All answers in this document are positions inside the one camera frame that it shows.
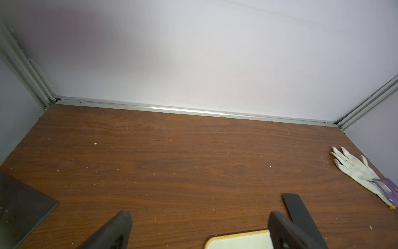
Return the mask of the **black kitchen knife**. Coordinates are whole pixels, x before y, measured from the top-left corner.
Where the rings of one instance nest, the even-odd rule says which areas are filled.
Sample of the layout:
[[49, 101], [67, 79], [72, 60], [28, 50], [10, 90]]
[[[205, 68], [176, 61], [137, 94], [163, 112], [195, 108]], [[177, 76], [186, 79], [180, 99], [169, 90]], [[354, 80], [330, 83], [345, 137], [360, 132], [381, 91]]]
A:
[[302, 229], [315, 242], [317, 242], [322, 249], [328, 249], [322, 234], [320, 233], [301, 197], [298, 194], [283, 193], [282, 198], [292, 222], [297, 225], [297, 227]]

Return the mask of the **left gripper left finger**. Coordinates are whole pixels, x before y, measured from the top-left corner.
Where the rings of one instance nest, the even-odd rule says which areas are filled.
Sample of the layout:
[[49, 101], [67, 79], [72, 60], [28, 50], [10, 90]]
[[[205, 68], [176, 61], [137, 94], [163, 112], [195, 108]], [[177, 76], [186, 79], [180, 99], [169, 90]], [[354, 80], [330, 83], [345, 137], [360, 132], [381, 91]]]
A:
[[77, 248], [126, 249], [132, 224], [130, 212], [122, 210]]

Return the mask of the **white work glove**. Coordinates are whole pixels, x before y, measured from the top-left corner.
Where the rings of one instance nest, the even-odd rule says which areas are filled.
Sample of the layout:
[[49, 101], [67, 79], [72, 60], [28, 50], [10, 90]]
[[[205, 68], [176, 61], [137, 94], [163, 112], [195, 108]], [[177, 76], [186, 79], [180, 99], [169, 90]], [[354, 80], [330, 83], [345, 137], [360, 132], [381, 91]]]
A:
[[375, 184], [369, 182], [374, 178], [380, 179], [376, 172], [369, 166], [367, 159], [364, 156], [357, 158], [353, 156], [347, 149], [342, 147], [340, 150], [332, 147], [331, 155], [334, 157], [336, 166], [355, 182], [369, 190], [371, 193], [377, 195], [388, 207], [390, 202], [380, 192]]

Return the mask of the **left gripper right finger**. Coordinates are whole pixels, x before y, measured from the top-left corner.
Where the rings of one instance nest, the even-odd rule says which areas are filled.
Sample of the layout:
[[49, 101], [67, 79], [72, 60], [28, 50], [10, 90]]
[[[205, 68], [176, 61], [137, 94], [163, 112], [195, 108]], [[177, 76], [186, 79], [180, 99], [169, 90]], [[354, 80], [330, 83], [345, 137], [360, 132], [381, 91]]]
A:
[[272, 211], [268, 230], [275, 249], [319, 249], [320, 245], [282, 213]]

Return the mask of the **white cutting board orange rim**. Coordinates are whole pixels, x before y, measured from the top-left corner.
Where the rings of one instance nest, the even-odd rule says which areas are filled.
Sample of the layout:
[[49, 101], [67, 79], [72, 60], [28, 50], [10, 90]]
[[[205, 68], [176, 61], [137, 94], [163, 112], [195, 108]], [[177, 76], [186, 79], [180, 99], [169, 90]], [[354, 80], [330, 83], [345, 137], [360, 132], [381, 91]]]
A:
[[204, 249], [273, 249], [269, 230], [259, 230], [213, 237]]

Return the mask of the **dark metal tree base plate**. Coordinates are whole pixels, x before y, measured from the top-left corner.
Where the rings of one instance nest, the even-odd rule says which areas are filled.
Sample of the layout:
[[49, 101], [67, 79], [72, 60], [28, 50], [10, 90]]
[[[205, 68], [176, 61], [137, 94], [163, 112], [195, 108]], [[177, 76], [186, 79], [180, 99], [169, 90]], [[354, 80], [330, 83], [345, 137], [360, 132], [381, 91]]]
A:
[[1, 248], [16, 249], [58, 204], [53, 198], [2, 173]]

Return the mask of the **purple pink toy rake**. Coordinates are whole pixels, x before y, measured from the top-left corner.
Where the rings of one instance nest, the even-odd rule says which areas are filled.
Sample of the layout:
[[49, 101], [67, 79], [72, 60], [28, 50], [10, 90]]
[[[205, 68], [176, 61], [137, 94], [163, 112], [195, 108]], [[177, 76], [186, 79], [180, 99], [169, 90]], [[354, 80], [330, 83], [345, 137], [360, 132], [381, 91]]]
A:
[[369, 180], [370, 183], [375, 184], [384, 197], [390, 202], [391, 209], [398, 208], [398, 186], [389, 178], [380, 178]]

